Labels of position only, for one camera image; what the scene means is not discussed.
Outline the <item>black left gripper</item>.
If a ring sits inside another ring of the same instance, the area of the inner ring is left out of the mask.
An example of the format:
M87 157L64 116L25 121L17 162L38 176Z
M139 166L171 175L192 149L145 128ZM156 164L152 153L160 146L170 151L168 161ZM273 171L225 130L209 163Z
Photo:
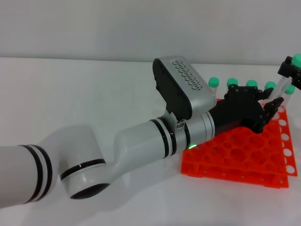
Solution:
M268 118L275 116L284 101L282 97L278 97L262 107L259 101L268 99L273 90L268 88L262 91L255 86L230 85L224 99L209 110L214 121L215 135L238 127L248 128L256 134L263 132Z

